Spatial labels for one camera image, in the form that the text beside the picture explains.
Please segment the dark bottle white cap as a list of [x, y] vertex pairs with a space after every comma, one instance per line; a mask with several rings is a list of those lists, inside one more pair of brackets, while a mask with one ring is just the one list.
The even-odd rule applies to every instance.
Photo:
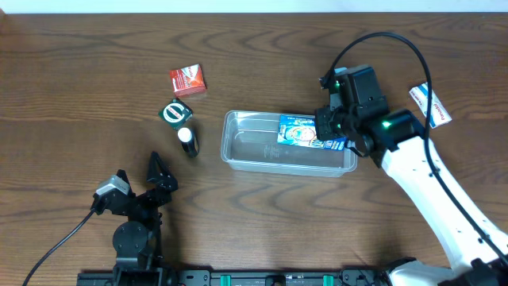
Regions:
[[187, 127], [182, 127], [178, 130], [177, 136], [181, 142], [183, 151], [189, 157], [196, 157], [199, 153], [199, 146], [194, 132]]

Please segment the clear plastic container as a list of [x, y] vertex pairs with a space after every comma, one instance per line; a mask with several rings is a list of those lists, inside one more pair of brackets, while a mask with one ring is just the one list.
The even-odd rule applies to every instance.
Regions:
[[231, 110], [225, 116], [221, 158], [236, 170], [295, 176], [340, 177], [357, 166], [356, 155], [277, 142], [279, 113]]

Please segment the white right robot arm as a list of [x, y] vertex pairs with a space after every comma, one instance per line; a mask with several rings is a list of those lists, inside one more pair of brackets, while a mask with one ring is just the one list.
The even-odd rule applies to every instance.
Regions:
[[449, 266], [396, 261], [389, 285], [505, 285], [507, 235], [469, 198], [437, 154], [420, 121], [387, 104], [349, 103], [315, 110], [320, 140], [346, 137], [410, 197], [440, 242]]

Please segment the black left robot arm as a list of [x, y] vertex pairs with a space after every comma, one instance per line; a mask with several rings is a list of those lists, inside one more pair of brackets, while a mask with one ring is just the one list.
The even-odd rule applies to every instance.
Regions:
[[115, 199], [114, 215], [127, 221], [114, 232], [113, 246], [117, 252], [114, 285], [177, 285], [178, 275], [164, 264], [161, 242], [162, 214], [159, 208], [171, 202], [171, 193], [178, 188], [176, 178], [160, 155], [153, 152], [148, 162], [147, 181], [152, 189]]

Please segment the blue cooling patch box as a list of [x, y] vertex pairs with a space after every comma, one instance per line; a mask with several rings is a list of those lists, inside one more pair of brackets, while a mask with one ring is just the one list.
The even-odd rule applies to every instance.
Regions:
[[312, 117], [282, 114], [279, 118], [278, 144], [342, 151], [346, 141], [346, 138], [327, 141], [318, 140], [315, 122]]

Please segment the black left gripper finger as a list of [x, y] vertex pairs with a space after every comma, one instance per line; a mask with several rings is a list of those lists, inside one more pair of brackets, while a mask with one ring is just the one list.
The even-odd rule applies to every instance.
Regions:
[[129, 179], [128, 179], [128, 176], [127, 176], [127, 173], [125, 170], [123, 169], [118, 169], [117, 170], [117, 176], [122, 179], [128, 186], [128, 191], [126, 192], [127, 195], [133, 195], [133, 190], [131, 188], [131, 185], [130, 185], [130, 182], [129, 182]]
[[178, 189], [177, 179], [157, 152], [151, 153], [148, 162], [147, 182], [154, 184], [157, 189], [163, 191], [172, 192]]

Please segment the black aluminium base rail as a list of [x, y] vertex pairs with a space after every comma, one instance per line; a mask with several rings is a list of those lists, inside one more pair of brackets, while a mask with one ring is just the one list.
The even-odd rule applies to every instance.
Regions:
[[208, 270], [116, 270], [77, 276], [77, 286], [381, 286], [387, 275], [372, 269], [336, 272], [225, 272]]

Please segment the red medicine box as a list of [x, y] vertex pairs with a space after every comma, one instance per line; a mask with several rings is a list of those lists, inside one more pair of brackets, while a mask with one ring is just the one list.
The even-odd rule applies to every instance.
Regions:
[[193, 96], [206, 92], [206, 83], [199, 64], [170, 70], [169, 76], [176, 98]]

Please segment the green Zam-Buk box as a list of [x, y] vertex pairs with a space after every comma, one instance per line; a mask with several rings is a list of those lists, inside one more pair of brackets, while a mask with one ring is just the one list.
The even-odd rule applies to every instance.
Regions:
[[160, 112], [159, 116], [172, 129], [178, 130], [193, 116], [192, 109], [180, 99], [172, 99]]

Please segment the white Panadol box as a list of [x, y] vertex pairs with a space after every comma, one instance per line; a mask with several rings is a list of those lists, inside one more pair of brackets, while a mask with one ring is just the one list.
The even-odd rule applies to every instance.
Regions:
[[[427, 106], [428, 106], [428, 95], [429, 88], [428, 83], [422, 83], [416, 87], [413, 87], [409, 91], [410, 97], [416, 102], [421, 112], [427, 117]], [[450, 123], [452, 117], [448, 111], [444, 108], [440, 99], [437, 97], [434, 91], [432, 91], [432, 103], [431, 103], [431, 115], [429, 125], [432, 129]]]

